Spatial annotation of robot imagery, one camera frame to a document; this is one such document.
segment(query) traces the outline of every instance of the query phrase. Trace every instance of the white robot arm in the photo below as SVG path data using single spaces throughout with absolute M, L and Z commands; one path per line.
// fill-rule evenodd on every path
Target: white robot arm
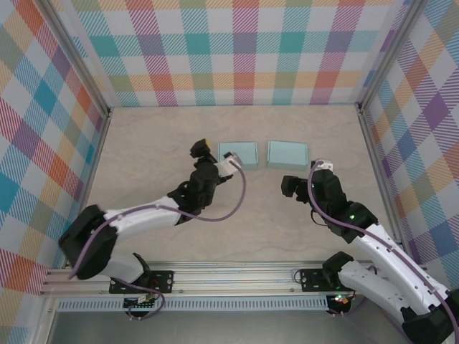
M 323 264 L 332 287 L 360 292 L 386 310 L 413 343 L 454 343 L 458 332 L 459 290 L 449 290 L 421 269 L 362 204 L 349 201 L 329 161 L 312 162 L 308 179 L 285 176 L 284 196 L 310 204 L 327 227 L 366 252 L 389 280 L 376 276 L 339 252 Z
M 82 211 L 59 240 L 73 266 L 71 277 L 76 275 L 86 280 L 101 274 L 140 287 L 151 286 L 151 274 L 144 260 L 138 254 L 113 254 L 113 248 L 145 231 L 203 219 L 199 214 L 212 204 L 216 187 L 241 171 L 242 163 L 236 155 L 227 153 L 224 160 L 218 162 L 205 140 L 194 144 L 191 156 L 198 158 L 194 164 L 196 170 L 189 181 L 181 183 L 167 196 L 129 209 L 101 211 L 93 205 Z M 240 207 L 244 193 L 245 186 L 240 202 L 229 216 Z

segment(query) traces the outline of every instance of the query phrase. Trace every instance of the colorful checkered pattern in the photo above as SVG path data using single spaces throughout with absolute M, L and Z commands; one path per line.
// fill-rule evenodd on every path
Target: colorful checkered pattern
M 415 260 L 458 287 L 458 0 L 430 1 L 367 110 Z
M 382 63 L 382 60 L 384 59 L 384 56 L 386 54 L 387 48 L 389 48 L 390 44 L 392 43 L 392 40 L 395 37 L 395 33 L 400 27 L 400 24 L 403 22 L 404 16 L 407 13 L 408 8 L 410 7 L 410 4 L 412 3 L 412 0 L 404 0 L 403 5 L 400 8 L 394 22 L 392 23 L 392 26 L 389 30 L 389 33 L 386 36 L 386 39 L 384 40 L 383 45 L 381 46 L 381 49 L 378 52 L 378 55 L 376 59 L 373 62 L 372 68 L 370 69 L 370 72 L 366 76 L 364 86 L 360 90 L 359 96 L 357 97 L 357 102 L 361 102 L 363 97 L 365 96 L 366 91 L 368 90 L 368 87 L 372 83 L 374 73 L 378 70 L 379 66 Z
M 32 0 L 0 0 L 0 343 L 25 343 L 103 116 Z
M 85 37 L 56 7 L 122 106 L 292 105 L 356 101 L 392 2 L 72 0 Z
M 62 23 L 64 24 L 67 33 L 72 37 L 73 42 L 75 43 L 75 46 L 78 49 L 78 52 L 80 53 L 80 56 L 82 57 L 83 61 L 86 64 L 87 69 L 89 70 L 90 74 L 93 76 L 95 83 L 99 87 L 99 91 L 102 94 L 105 102 L 107 104 L 113 105 L 112 100 L 108 96 L 108 92 L 105 89 L 105 85 L 102 83 L 100 76 L 97 74 L 96 69 L 94 68 L 93 63 L 91 62 L 91 59 L 88 57 L 88 54 L 86 52 L 86 49 L 83 47 L 81 43 L 81 39 L 78 37 L 75 29 L 70 23 L 68 15 L 64 12 L 64 8 L 62 7 L 61 0 L 51 0 L 53 6 L 55 7 L 57 13 L 59 14 Z

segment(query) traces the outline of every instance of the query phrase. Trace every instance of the plaid wallpaper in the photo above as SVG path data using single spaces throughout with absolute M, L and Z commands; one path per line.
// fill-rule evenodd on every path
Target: plaid wallpaper
M 0 343 L 25 343 L 102 114 L 32 0 L 0 0 Z
M 379 66 L 382 63 L 382 60 L 386 54 L 387 48 L 389 48 L 390 44 L 392 43 L 393 38 L 395 37 L 395 33 L 400 27 L 400 24 L 403 22 L 404 16 L 407 13 L 408 8 L 410 7 L 410 4 L 412 3 L 412 0 L 403 0 L 403 5 L 400 7 L 399 12 L 397 13 L 397 16 L 392 23 L 392 26 L 390 27 L 390 30 L 386 36 L 386 39 L 384 40 L 384 43 L 381 46 L 381 49 L 378 52 L 378 55 L 376 59 L 373 61 L 372 68 L 370 69 L 368 75 L 366 76 L 364 86 L 360 90 L 359 96 L 357 97 L 357 102 L 361 102 L 363 97 L 365 96 L 366 91 L 368 90 L 368 87 L 370 86 L 374 73 L 378 70 Z
M 54 1 L 122 106 L 354 103 L 384 18 L 402 2 Z
M 459 1 L 431 0 L 366 115 L 419 263 L 459 287 Z

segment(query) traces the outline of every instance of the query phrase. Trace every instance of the metal frame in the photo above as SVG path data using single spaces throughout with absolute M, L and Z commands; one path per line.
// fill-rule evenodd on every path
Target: metal frame
M 376 143 L 374 142 L 373 135 L 371 134 L 371 129 L 369 127 L 365 115 L 363 114 L 358 105 L 356 106 L 356 111 L 360 123 L 361 132 L 364 136 L 366 149 L 368 150 L 370 161 L 372 162 L 374 175 L 377 180 L 379 192 L 382 197 L 382 203 L 384 204 L 384 208 L 386 209 L 387 218 L 389 220 L 389 225 L 394 235 L 394 239 L 400 241 L 405 251 L 408 252 L 408 254 L 412 257 L 407 238 L 402 231 L 402 222 L 400 221 L 397 209 L 392 200 L 389 184 L 384 174 L 382 162 L 380 161 L 377 155 Z
M 356 102 L 359 99 L 361 94 L 362 88 L 364 87 L 366 78 L 368 74 L 371 72 L 374 61 L 378 58 L 381 47 L 383 46 L 384 42 L 386 41 L 387 35 L 389 34 L 393 23 L 397 19 L 397 16 L 404 6 L 405 0 L 393 0 L 392 4 L 390 5 L 389 11 L 387 12 L 382 25 L 378 31 L 377 38 L 373 43 L 372 50 L 368 53 L 368 56 L 365 60 L 361 68 L 361 74 L 359 81 L 355 84 L 354 89 L 352 90 L 351 96 L 349 97 L 349 102 Z
M 107 117 L 103 119 L 102 130 L 100 131 L 98 146 L 95 149 L 93 165 L 91 166 L 91 170 L 87 178 L 85 190 L 83 190 L 83 193 L 81 196 L 81 204 L 80 204 L 80 209 L 78 211 L 79 213 L 86 207 L 87 199 L 89 198 L 91 187 L 93 186 L 95 172 L 98 169 L 100 156 L 102 155 L 103 145 L 105 144 L 105 139 L 107 138 L 108 127 L 110 127 L 110 122 L 112 120 L 111 118 L 112 114 L 113 114 L 113 111 L 110 111 Z
M 87 35 L 87 32 L 80 21 L 78 16 L 77 10 L 73 6 L 72 0 L 60 0 L 60 4 L 64 9 L 65 14 L 67 15 L 72 28 L 74 29 L 76 35 L 80 39 L 81 45 L 85 49 L 87 53 L 87 58 L 91 62 L 91 65 L 95 69 L 96 74 L 100 78 L 100 81 L 103 83 L 105 88 L 105 94 L 107 96 L 108 101 L 112 106 L 120 107 L 121 102 L 118 99 L 115 89 L 110 81 L 110 78 L 107 76 L 104 67 L 102 66 L 102 62 L 100 61 L 95 48 Z
M 142 305 L 140 311 L 157 310 L 161 302 Z M 65 297 L 59 299 L 57 312 L 126 312 L 124 297 Z M 259 312 L 273 310 L 329 310 L 325 295 L 269 297 L 172 297 L 166 298 L 161 312 Z
M 342 292 L 301 291 L 293 280 L 299 269 L 321 269 L 323 262 L 149 262 L 154 270 L 174 271 L 174 286 L 167 297 L 291 296 L 335 295 Z M 362 262 L 368 267 L 371 262 Z M 86 281 L 68 280 L 70 269 L 52 269 L 42 288 L 42 296 L 113 297 L 110 279 L 96 276 Z
M 384 79 L 390 71 L 390 68 L 394 64 L 396 58 L 398 58 L 399 53 L 402 51 L 404 43 L 408 40 L 408 36 L 412 31 L 413 27 L 416 25 L 417 20 L 424 11 L 424 8 L 427 6 L 429 0 L 413 0 L 410 4 L 407 13 L 400 24 L 397 33 L 394 36 L 389 48 L 386 51 L 384 59 L 382 60 L 378 70 L 376 71 L 373 80 L 368 87 L 362 101 L 359 104 L 356 104 L 357 116 L 359 118 L 360 127 L 362 134 L 364 136 L 366 149 L 372 162 L 374 175 L 376 176 L 379 192 L 382 196 L 382 201 L 387 212 L 389 219 L 389 225 L 392 228 L 394 238 L 400 240 L 405 251 L 412 257 L 410 246 L 408 245 L 407 237 L 402 231 L 402 222 L 397 213 L 397 209 L 392 200 L 390 187 L 387 182 L 387 178 L 384 173 L 384 168 L 382 162 L 380 161 L 377 150 L 376 143 L 369 127 L 368 121 L 365 116 L 365 109 L 369 106 L 371 101 L 376 97 L 379 88 L 381 87 Z
M 99 87 L 97 86 L 93 76 L 87 69 L 85 62 L 83 61 L 83 58 L 78 52 L 78 48 L 75 46 L 72 37 L 68 34 L 64 24 L 60 20 L 59 14 L 56 12 L 56 9 L 49 2 L 49 0 L 34 0 L 34 3 L 41 12 L 42 16 L 44 17 L 44 20 L 50 27 L 52 33 L 56 36 L 60 47 L 69 59 L 70 64 L 78 73 L 78 76 L 82 80 L 84 86 L 87 88 L 87 91 L 89 92 L 94 103 L 97 105 L 99 111 L 101 111 L 105 114 L 105 116 L 108 117 L 108 113 L 110 112 L 110 106 L 103 98 L 102 93 L 99 90 Z
M 428 3 L 429 0 L 412 0 L 412 3 L 407 10 L 407 13 L 404 16 L 404 19 L 402 20 L 397 33 L 391 41 L 390 46 L 387 48 L 384 59 L 374 74 L 373 80 L 371 81 L 368 90 L 362 98 L 360 103 L 361 108 L 365 109 L 378 93 L 379 88 L 387 76 L 387 73 L 389 72 L 396 58 L 398 58 L 405 42 L 408 40 L 408 36 L 410 35 L 418 18 Z

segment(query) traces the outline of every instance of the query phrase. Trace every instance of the aluminum rail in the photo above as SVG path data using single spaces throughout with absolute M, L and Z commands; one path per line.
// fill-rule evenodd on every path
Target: aluminum rail
M 371 262 L 361 262 L 368 267 Z M 174 271 L 167 297 L 335 295 L 342 292 L 302 292 L 293 280 L 299 269 L 321 269 L 322 262 L 152 262 L 152 270 Z M 113 297 L 109 277 L 68 280 L 70 269 L 51 269 L 43 297 Z

